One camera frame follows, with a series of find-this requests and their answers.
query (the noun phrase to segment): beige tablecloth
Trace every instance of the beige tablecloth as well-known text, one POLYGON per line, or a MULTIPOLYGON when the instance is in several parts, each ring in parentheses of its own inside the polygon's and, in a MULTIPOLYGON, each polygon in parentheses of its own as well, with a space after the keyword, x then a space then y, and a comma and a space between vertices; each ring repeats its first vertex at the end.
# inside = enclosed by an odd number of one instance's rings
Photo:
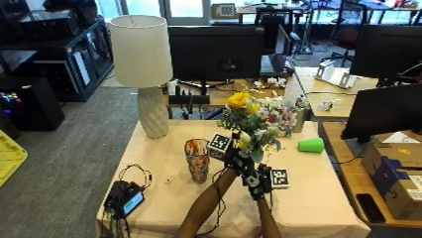
MULTIPOLYGON (((222 162, 210 160, 209 179, 205 184, 194 184, 185 160, 185 142, 194 138, 210 140, 214 132, 228 135, 215 127, 214 121, 171 120, 167 136, 150 140, 137 125, 111 179, 133 163, 153 175, 151 185, 143 192, 145 201, 127 216, 131 237, 171 237, 169 234, 175 233, 197 196, 211 184, 211 175, 222 169, 222 162)), ((291 187, 272 190, 272 216, 279 232, 283 238, 366 237, 368 228, 355 217, 326 153, 296 150, 298 141, 316 137, 307 122, 302 133, 280 139, 283 149, 270 152, 263 159, 274 169, 287 168, 290 172, 291 187)), ((142 173, 130 169, 123 180, 143 184, 142 173)), ((226 209, 219 227, 209 237, 254 237, 259 231, 258 209, 239 178, 223 201, 226 209)), ((101 214, 102 207, 95 217, 97 231, 101 214)), ((199 232, 209 231, 214 221, 215 212, 199 232)))

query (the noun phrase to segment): human arm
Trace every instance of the human arm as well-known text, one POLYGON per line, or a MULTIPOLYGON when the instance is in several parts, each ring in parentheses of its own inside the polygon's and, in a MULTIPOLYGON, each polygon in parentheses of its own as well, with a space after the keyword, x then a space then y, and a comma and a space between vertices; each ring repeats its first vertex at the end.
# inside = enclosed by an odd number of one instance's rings
POLYGON ((272 214, 268 210, 264 199, 255 201, 259 210, 262 238, 280 238, 272 214))
POLYGON ((214 183, 198 196, 189 212, 183 223, 175 233, 175 238, 194 238, 202 224, 209 219, 215 206, 219 203, 227 188, 230 187, 236 177, 236 171, 227 169, 214 183))

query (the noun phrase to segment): flower bouquet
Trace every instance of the flower bouquet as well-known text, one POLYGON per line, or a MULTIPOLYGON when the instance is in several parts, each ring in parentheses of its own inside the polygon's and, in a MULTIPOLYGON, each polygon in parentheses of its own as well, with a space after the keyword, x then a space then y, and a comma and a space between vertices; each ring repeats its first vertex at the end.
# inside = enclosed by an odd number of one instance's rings
POLYGON ((263 158, 263 147, 280 149, 278 137, 290 136, 295 125, 295 105, 283 100, 272 91, 272 97, 258 99, 258 90, 244 88, 226 100, 222 110, 223 119, 217 126, 238 132, 236 148, 243 157, 250 157, 254 163, 263 158))

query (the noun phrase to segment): computer monitor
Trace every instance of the computer monitor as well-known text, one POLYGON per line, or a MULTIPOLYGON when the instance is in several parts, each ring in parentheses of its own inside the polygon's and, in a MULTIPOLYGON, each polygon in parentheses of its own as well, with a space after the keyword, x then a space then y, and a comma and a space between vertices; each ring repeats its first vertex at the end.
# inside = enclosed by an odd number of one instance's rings
POLYGON ((347 144, 354 156, 360 154, 359 148, 364 147, 371 136, 422 129, 420 102, 422 83, 360 90, 356 93, 342 132, 342 139, 351 139, 347 144))
POLYGON ((262 34, 255 26, 169 27, 173 78, 199 81, 201 95, 207 81, 258 78, 262 34))
POLYGON ((422 27, 364 25, 350 73, 378 78, 378 86, 394 85, 395 81, 414 82, 422 66, 406 70, 422 62, 420 42, 422 27))

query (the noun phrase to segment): table lamp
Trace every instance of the table lamp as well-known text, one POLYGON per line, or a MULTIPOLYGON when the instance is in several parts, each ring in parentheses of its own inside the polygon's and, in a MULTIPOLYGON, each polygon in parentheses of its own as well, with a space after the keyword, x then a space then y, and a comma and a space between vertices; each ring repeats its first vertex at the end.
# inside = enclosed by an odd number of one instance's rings
POLYGON ((110 20, 110 42, 117 81, 138 88, 138 119, 146 136, 169 132, 169 112, 158 85, 171 79, 167 23, 161 17, 119 16, 110 20))

